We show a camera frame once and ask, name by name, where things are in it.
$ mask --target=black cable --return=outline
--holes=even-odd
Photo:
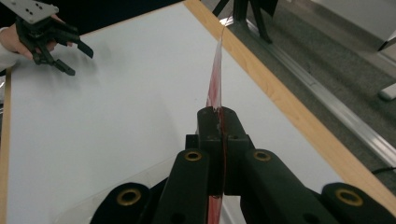
[[[385,168],[376,169],[376,170],[373,170],[373,171],[372,171],[372,174],[373,174],[373,175],[377,175],[377,174],[379,174],[379,173],[383,173],[383,172],[386,172],[386,171],[392,171],[392,170],[396,170],[396,167],[390,166],[390,167],[385,167]]]

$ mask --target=floor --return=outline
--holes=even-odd
[[[202,2],[213,10],[218,1]],[[229,17],[232,11],[230,1],[219,19]],[[393,47],[378,53],[381,40],[307,0],[279,0],[273,18],[263,11],[262,14],[272,46],[244,24],[235,23],[229,28],[370,171],[388,168],[389,164],[357,135],[364,127],[359,124],[348,128],[336,115],[340,107],[329,109],[271,50],[286,52],[296,66],[394,149],[396,100],[386,102],[378,97],[380,90],[396,82]],[[251,8],[247,19],[255,25]],[[394,172],[381,172],[376,177],[396,195]]]

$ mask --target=gray carpet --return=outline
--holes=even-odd
[[[218,1],[204,0],[202,2],[212,10]],[[356,53],[361,49],[346,48],[345,43],[339,43],[336,41],[337,38],[329,35],[331,31],[327,30],[327,34],[324,34],[320,28],[314,27],[307,20],[302,20],[301,15],[305,11],[298,7],[298,4],[279,0],[273,18],[263,13],[268,34],[274,45],[286,51],[294,61],[364,122],[396,146],[396,101],[384,102],[377,97],[378,91],[394,83],[395,78]],[[232,10],[233,1],[230,1],[219,18],[226,18]],[[338,22],[336,26],[344,26],[345,29],[354,31],[356,35],[359,35],[357,41],[371,40],[372,46],[363,45],[365,48],[371,48],[375,52],[376,45],[381,43],[380,40],[373,42],[372,36],[357,27],[351,28],[351,24],[336,18],[332,13],[323,9],[320,12],[328,13],[328,18]],[[254,23],[250,9],[247,19]],[[233,24],[230,29],[369,170],[387,167],[370,148],[330,113],[300,80],[266,52],[262,47],[262,40],[241,24]],[[394,172],[380,173],[376,177],[396,195]]]

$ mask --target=white sleeve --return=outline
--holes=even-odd
[[[14,65],[20,57],[20,54],[10,52],[0,44],[0,72]]]

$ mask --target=white tabletop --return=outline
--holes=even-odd
[[[93,194],[175,156],[205,106],[217,40],[183,4],[84,35],[53,55],[77,72],[13,70],[7,223],[52,223]],[[316,191],[341,181],[224,50],[222,102],[254,145]]]

